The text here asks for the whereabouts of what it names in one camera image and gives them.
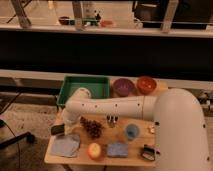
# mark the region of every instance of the purple bowl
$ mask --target purple bowl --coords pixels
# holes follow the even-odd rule
[[[113,88],[113,91],[121,96],[121,97],[126,97],[129,95],[129,93],[131,91],[134,90],[135,88],[135,85],[134,83],[129,80],[129,79],[126,79],[126,78],[119,78],[117,79],[113,85],[112,85],[112,88]]]

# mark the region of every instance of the small cup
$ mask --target small cup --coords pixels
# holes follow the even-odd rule
[[[70,18],[67,16],[62,16],[58,19],[58,21],[61,25],[69,25],[69,20],[70,20]]]
[[[137,125],[129,124],[125,129],[125,135],[128,140],[134,140],[140,133],[140,130]]]

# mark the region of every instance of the bunch of grapes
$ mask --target bunch of grapes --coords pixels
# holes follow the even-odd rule
[[[92,139],[99,138],[101,136],[103,126],[99,122],[95,120],[90,121],[84,117],[81,117],[80,123],[89,133]]]

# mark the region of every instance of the green plastic tray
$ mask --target green plastic tray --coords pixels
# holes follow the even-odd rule
[[[68,98],[80,87],[87,88],[92,99],[105,99],[110,96],[110,83],[107,77],[66,76],[62,84],[57,105],[65,107]]]

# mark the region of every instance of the table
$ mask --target table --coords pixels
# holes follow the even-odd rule
[[[103,115],[84,115],[84,117],[101,122],[104,126],[101,138],[92,140],[80,125],[76,126],[73,129],[73,133],[79,134],[81,138],[78,156],[76,158],[67,158],[50,154],[55,139],[55,136],[51,136],[44,159],[46,163],[62,165],[155,166],[155,162],[148,161],[140,156],[140,149],[144,144],[154,145],[154,134],[151,134],[148,129],[150,125],[153,125],[153,122],[120,117],[116,126],[110,128],[107,124],[106,117]],[[61,123],[61,113],[58,113],[55,124]],[[134,123],[140,128],[139,136],[133,141],[128,141],[124,134],[125,127],[130,123]],[[109,158],[106,156],[106,145],[116,141],[128,144],[128,158]],[[87,147],[92,142],[99,143],[103,148],[103,157],[98,161],[90,159],[87,155]]]

